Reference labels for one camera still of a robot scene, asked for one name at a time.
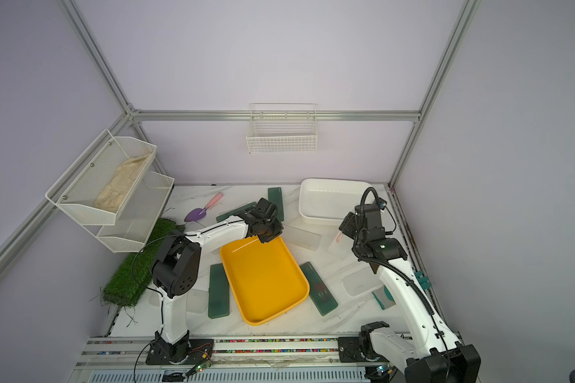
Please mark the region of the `yellow plastic tray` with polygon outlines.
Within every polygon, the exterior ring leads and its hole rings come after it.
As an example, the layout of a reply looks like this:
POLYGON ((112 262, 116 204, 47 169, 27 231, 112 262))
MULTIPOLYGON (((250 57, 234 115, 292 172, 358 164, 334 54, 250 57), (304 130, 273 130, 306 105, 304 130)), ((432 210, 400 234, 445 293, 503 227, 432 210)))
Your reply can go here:
POLYGON ((257 327, 309 296, 308 280, 281 237, 263 244, 251 237, 220 249, 220 258, 245 323, 257 327))

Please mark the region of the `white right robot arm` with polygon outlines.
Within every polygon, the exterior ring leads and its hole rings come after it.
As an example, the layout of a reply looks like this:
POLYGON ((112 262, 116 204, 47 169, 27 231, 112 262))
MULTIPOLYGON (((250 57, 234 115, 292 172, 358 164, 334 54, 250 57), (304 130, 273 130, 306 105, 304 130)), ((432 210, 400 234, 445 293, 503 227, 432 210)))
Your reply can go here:
POLYGON ((340 231, 354 240, 352 252, 367 263, 389 291, 411 340, 386 324, 367 332, 370 349, 395 365, 407 382, 476 382, 479 352, 463 344, 426 297, 401 243, 387 236, 378 204, 348 213, 340 231))

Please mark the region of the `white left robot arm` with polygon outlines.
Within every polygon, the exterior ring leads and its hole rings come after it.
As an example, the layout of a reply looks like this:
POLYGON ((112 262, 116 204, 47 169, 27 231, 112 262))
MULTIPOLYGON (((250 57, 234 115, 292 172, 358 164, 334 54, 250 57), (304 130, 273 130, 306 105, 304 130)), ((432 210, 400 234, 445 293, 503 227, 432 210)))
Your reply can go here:
POLYGON ((186 321, 188 292, 199 275, 201 258, 234 241, 257 238, 262 244, 283 231, 278 207, 262 198, 226 220, 198 231, 172 231, 162 239, 150 274, 160 295, 161 325, 149 345, 148 365, 189 364, 199 354, 190 342, 186 321))

